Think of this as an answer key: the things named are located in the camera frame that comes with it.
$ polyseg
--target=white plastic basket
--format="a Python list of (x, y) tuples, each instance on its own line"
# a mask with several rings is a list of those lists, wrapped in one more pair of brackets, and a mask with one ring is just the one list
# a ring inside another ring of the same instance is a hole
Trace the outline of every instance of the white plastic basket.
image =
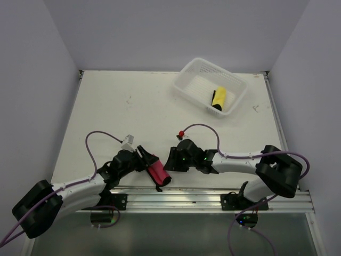
[[(173, 86), (180, 95), (203, 107), (216, 117), (232, 112), (246, 93), (248, 83), (227, 70), (201, 58), (188, 63), (174, 79)], [(211, 106), (213, 91), (219, 86), (226, 89), (222, 111)]]

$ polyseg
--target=white tabletop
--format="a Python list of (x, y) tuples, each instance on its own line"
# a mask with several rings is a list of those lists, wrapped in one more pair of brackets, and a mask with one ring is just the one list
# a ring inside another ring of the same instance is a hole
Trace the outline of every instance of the white tabletop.
[[(67, 182), (93, 173), (85, 149), (85, 137), (102, 130), (123, 139), (134, 136), (134, 145), (160, 157), (166, 163), (169, 149), (178, 144), (176, 135), (193, 123), (215, 128), (221, 137), (221, 150), (247, 153), (265, 145), (280, 148), (273, 110), (263, 75), (237, 74), (249, 83), (249, 90), (231, 115), (217, 119), (176, 94), (171, 83), (175, 72), (85, 71), (68, 128), (56, 163), (52, 182)], [(202, 149), (215, 149), (216, 138), (204, 127), (193, 127), (186, 134)], [(89, 145), (98, 166), (112, 160), (120, 143), (103, 134), (94, 134)], [(240, 188), (254, 180), (251, 174), (205, 175), (193, 169), (187, 173), (169, 172), (168, 187)], [(154, 184), (145, 171), (121, 179), (120, 186)]]

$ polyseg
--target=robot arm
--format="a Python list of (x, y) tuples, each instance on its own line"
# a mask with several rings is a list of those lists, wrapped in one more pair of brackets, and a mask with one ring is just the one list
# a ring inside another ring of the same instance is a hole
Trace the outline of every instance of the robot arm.
[(245, 182), (239, 194), (229, 198), (236, 210), (243, 210), (273, 194), (288, 198), (295, 196), (302, 171), (302, 165), (298, 161), (285, 154), (253, 158), (274, 151), (280, 150), (274, 146), (265, 146), (262, 151), (252, 154), (225, 154), (229, 157), (246, 155), (243, 159), (233, 159), (222, 156), (215, 149), (202, 150), (190, 139), (184, 139), (177, 147), (170, 149), (164, 169), (186, 172), (194, 167), (204, 174), (241, 172), (257, 175), (258, 179)]
[(18, 221), (28, 214), (20, 225), (29, 238), (35, 238), (47, 231), (56, 219), (88, 207), (107, 205), (111, 201), (110, 189), (117, 186), (121, 178), (133, 171), (143, 170), (148, 171), (158, 186), (165, 186), (171, 181), (157, 156), (148, 153), (142, 146), (131, 151), (123, 149), (111, 162), (99, 168), (93, 177), (67, 183), (50, 184), (46, 180), (36, 183), (16, 204), (12, 213)]

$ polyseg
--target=purple cable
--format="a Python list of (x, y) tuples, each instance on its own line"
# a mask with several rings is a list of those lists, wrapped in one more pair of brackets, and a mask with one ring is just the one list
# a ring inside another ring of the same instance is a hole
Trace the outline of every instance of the purple cable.
[[(191, 128), (191, 127), (193, 127), (193, 126), (203, 126), (203, 127), (209, 128), (211, 131), (214, 132), (214, 134), (215, 134), (216, 137), (217, 137), (217, 150), (218, 150), (218, 153), (219, 153), (221, 156), (226, 157), (226, 158), (231, 158), (231, 159), (250, 159), (250, 158), (251, 158), (250, 156), (229, 156), (229, 155), (223, 154), (223, 153), (221, 152), (221, 150), (220, 150), (220, 137), (219, 137), (219, 134), (217, 133), (217, 131), (216, 131), (215, 129), (213, 129), (211, 126), (209, 126), (209, 125), (207, 125), (207, 124), (191, 124), (191, 125), (187, 126), (187, 127), (183, 130), (183, 132), (187, 131), (189, 128)], [(298, 156), (299, 158), (301, 158), (302, 160), (304, 160), (304, 162), (306, 163), (306, 169), (305, 169), (305, 172), (299, 177), (299, 179), (304, 178), (304, 177), (308, 174), (309, 169), (310, 169), (310, 163), (309, 163), (308, 159), (307, 159), (305, 156), (303, 156), (303, 155), (301, 155), (301, 154), (299, 154), (299, 153), (296, 153), (296, 152), (290, 152), (290, 151), (274, 151), (274, 152), (270, 152), (270, 153), (264, 153), (264, 154), (255, 155), (255, 156), (252, 156), (252, 158), (260, 158), (260, 157), (265, 157), (265, 156), (273, 156), (273, 155), (281, 155), (281, 154), (295, 155), (295, 156)], [(275, 197), (277, 197), (277, 195), (273, 195), (273, 196), (271, 196), (270, 198), (268, 198), (268, 199), (266, 199), (266, 200), (264, 200), (264, 201), (258, 202), (257, 204), (255, 204), (255, 205), (253, 205), (253, 206), (250, 206), (250, 207), (248, 207), (248, 208), (242, 210), (240, 213), (238, 213), (238, 214), (234, 217), (233, 221), (231, 222), (231, 224), (230, 224), (230, 226), (229, 226), (229, 231), (228, 231), (228, 245), (229, 245), (229, 249), (230, 249), (230, 252), (231, 252), (232, 256), (234, 256), (235, 253), (234, 253), (234, 251), (233, 251), (233, 249), (232, 249), (232, 246), (231, 246), (231, 231), (232, 231), (232, 227), (233, 227), (233, 224), (234, 224), (235, 220), (237, 220), (237, 218), (238, 218), (239, 216), (241, 216), (244, 212), (249, 211), (249, 210), (252, 210), (252, 209), (255, 209), (255, 208), (257, 208), (257, 207), (259, 207), (259, 206), (261, 206), (261, 205), (263, 205), (263, 204), (265, 204), (265, 203), (267, 203), (267, 202), (273, 200)], [(270, 241), (270, 239), (269, 239), (268, 237), (266, 237), (264, 234), (262, 234), (261, 232), (257, 231), (257, 230), (254, 230), (254, 229), (253, 229), (253, 231), (256, 232), (257, 234), (263, 236), (263, 237), (269, 242), (269, 244), (271, 245), (271, 248), (272, 248), (272, 250), (273, 250), (274, 255), (277, 256), (278, 253), (277, 253), (277, 251), (276, 251), (276, 249), (275, 249), (273, 243)]]
[(117, 224), (117, 222), (119, 221), (119, 218), (121, 218), (121, 213), (119, 212), (119, 210), (115, 207), (115, 206), (112, 206), (112, 205), (99, 205), (99, 206), (94, 206), (94, 207), (91, 207), (91, 210), (95, 210), (95, 209), (102, 209), (102, 208), (112, 208), (113, 210), (117, 211), (118, 213), (118, 217), (117, 217), (117, 220), (114, 222), (114, 223), (111, 223), (109, 225), (105, 225), (105, 226), (97, 226), (98, 228), (110, 228), (114, 225)]
[[(90, 155), (90, 158), (94, 164), (94, 167), (95, 167), (95, 171), (93, 173), (93, 175), (91, 176), (90, 180), (92, 180), (93, 178), (95, 178), (96, 174), (97, 174), (97, 164), (96, 164), (96, 161), (95, 161), (95, 158), (93, 157), (90, 149), (89, 149), (89, 145), (88, 145), (88, 138), (91, 134), (93, 133), (102, 133), (102, 134), (105, 134), (115, 140), (117, 140), (118, 142), (122, 143), (121, 140), (117, 139), (116, 137), (114, 137), (113, 135), (107, 133), (107, 132), (102, 132), (102, 131), (93, 131), (93, 132), (90, 132), (86, 137), (85, 137), (85, 147), (86, 147), (86, 150), (87, 152), (89, 153)], [(72, 186), (75, 186), (75, 185), (78, 185), (78, 184), (81, 184), (81, 183), (84, 183), (84, 182), (88, 182), (89, 179), (84, 179), (84, 180), (80, 180), (80, 181), (76, 181), (76, 182), (73, 182), (73, 183), (70, 183), (70, 184), (67, 184), (65, 186), (65, 188), (69, 188), (69, 187), (72, 187)], [(16, 239), (18, 236), (22, 235), (24, 233), (24, 231), (21, 231), (19, 232), (18, 234), (14, 235), (13, 237), (9, 238), (13, 233), (14, 231), (20, 226), (20, 224), (22, 224), (22, 222), (27, 218), (28, 215), (30, 215), (35, 209), (37, 209), (42, 203), (44, 203), (46, 200), (48, 200), (50, 197), (54, 196), (55, 194), (59, 193), (60, 191), (64, 190), (64, 188), (59, 188), (57, 190), (55, 190), (54, 192), (51, 192), (50, 194), (48, 194), (47, 196), (45, 196), (43, 199), (41, 199), (38, 203), (36, 203), (26, 214), (24, 214), (23, 217), (21, 217), (21, 219), (14, 225), (14, 227), (7, 233), (7, 235), (1, 240), (0, 242), (0, 248), (2, 248), (4, 245), (8, 244), (10, 241)]]

